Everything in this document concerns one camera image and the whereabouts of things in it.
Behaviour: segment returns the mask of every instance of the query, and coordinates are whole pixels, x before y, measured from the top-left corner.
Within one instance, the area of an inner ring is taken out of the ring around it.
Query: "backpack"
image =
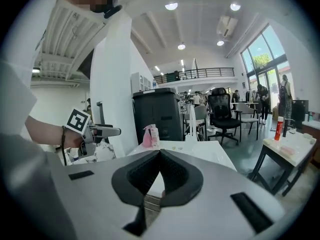
[[[288,83],[288,81],[285,82],[284,86],[281,85],[280,90],[279,90],[279,99],[280,99],[281,103],[286,102],[286,94],[288,94],[287,89],[286,89],[287,83]]]

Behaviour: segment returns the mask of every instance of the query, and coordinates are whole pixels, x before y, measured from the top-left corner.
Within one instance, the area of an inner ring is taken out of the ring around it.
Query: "white chair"
[[[251,124],[250,126],[250,130],[249,130],[249,134],[251,132],[251,128],[253,123],[256,123],[256,139],[258,140],[258,136],[259,136],[259,118],[258,118],[258,111],[257,109],[253,109],[248,107],[246,104],[244,103],[239,103],[237,105],[237,110],[235,110],[236,112],[236,118],[238,119],[238,115],[240,115],[240,121],[241,123],[244,124]],[[241,115],[252,115],[252,117],[245,117],[243,118]]]

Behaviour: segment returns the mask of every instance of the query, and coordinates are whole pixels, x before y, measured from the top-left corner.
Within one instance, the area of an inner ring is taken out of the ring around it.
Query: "cable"
[[[66,160],[66,154],[65,154],[65,140],[66,140],[66,127],[62,126],[61,149],[62,149],[64,166],[67,166],[67,160]]]

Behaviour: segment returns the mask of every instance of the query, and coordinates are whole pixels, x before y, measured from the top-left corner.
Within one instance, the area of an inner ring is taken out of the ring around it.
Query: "white cabinet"
[[[132,94],[140,91],[148,91],[152,89],[152,82],[139,72],[131,75],[131,91]]]

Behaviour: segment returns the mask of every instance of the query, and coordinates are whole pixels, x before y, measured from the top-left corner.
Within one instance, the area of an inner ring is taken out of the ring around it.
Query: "air conditioner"
[[[231,18],[229,16],[221,16],[216,28],[216,33],[226,38],[227,36],[232,35],[237,23],[238,20],[235,18]]]

